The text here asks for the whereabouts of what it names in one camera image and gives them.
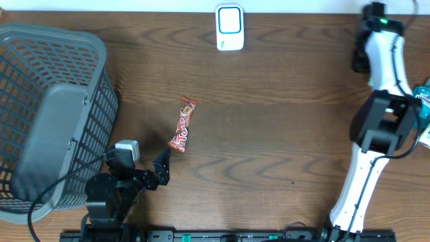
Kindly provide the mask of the red chocolate bar wrapper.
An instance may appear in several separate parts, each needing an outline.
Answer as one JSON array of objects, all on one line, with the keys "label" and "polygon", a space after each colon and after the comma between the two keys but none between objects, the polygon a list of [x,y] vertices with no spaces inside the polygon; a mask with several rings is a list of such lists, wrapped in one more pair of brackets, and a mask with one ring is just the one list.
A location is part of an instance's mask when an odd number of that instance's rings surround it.
[{"label": "red chocolate bar wrapper", "polygon": [[174,137],[168,142],[168,145],[182,153],[184,153],[186,149],[189,136],[189,124],[197,104],[197,100],[189,99],[185,96],[181,98],[177,128]]}]

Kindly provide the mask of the blue mouthwash bottle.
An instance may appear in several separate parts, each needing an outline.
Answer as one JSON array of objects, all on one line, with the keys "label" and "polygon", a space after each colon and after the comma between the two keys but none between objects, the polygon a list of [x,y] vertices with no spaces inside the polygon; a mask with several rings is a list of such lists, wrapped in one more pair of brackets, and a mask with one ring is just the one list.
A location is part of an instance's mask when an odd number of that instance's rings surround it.
[{"label": "blue mouthwash bottle", "polygon": [[417,86],[413,90],[413,95],[415,98],[421,100],[422,108],[419,114],[420,118],[420,129],[426,129],[429,124],[429,108],[430,108],[430,99],[429,99],[429,79],[425,82],[424,85]]}]

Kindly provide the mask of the yellow snack bag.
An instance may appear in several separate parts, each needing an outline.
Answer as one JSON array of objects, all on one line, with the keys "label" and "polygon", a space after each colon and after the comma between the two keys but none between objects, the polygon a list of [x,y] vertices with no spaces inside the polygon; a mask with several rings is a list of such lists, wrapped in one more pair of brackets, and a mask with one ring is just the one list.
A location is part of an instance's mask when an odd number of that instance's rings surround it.
[{"label": "yellow snack bag", "polygon": [[422,131],[419,137],[419,144],[427,147],[428,149],[430,148],[430,124],[428,124],[427,127]]}]

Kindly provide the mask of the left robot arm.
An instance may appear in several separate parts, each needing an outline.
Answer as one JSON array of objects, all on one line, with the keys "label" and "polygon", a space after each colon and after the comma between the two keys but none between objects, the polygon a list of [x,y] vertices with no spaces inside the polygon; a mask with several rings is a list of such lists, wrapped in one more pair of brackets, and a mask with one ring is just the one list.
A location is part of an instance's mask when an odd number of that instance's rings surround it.
[{"label": "left robot arm", "polygon": [[171,149],[163,151],[154,161],[154,169],[137,169],[132,151],[111,148],[103,153],[107,173],[98,173],[85,184],[88,214],[81,225],[80,241],[145,241],[141,229],[124,221],[138,202],[138,195],[155,191],[170,180]]}]

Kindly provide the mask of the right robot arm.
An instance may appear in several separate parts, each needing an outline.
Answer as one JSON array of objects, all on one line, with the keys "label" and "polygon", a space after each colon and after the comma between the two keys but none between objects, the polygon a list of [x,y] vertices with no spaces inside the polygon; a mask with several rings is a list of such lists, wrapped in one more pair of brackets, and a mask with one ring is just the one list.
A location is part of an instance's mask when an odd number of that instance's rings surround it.
[{"label": "right robot arm", "polygon": [[404,66],[404,34],[417,17],[419,6],[404,24],[390,19],[385,4],[364,5],[355,37],[352,69],[370,76],[372,92],[354,116],[349,139],[351,163],[340,196],[329,213],[321,241],[383,241],[394,233],[365,235],[364,217],[378,179],[389,161],[409,156],[399,150],[413,129],[421,129],[422,102],[413,96]]}]

